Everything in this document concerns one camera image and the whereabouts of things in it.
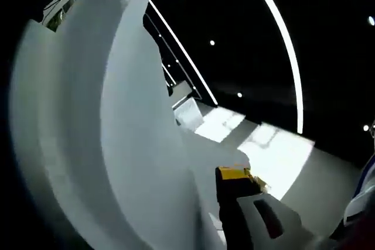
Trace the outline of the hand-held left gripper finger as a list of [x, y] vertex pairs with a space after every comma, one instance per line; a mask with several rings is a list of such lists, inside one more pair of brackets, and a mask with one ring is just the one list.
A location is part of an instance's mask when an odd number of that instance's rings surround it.
[[307, 249], [313, 234], [297, 212], [263, 192], [248, 168], [215, 169], [227, 249]]

